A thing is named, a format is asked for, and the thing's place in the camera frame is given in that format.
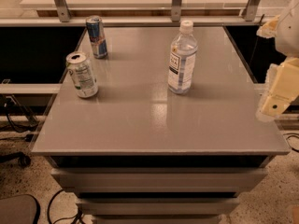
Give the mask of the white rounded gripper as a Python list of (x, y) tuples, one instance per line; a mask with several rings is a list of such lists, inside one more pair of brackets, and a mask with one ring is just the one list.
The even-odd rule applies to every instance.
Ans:
[(275, 38), (276, 50), (290, 56), (280, 65), (271, 64), (265, 78), (264, 92), (256, 111), (259, 121), (278, 118), (299, 96), (299, 0), (291, 2), (260, 26), (256, 35)]

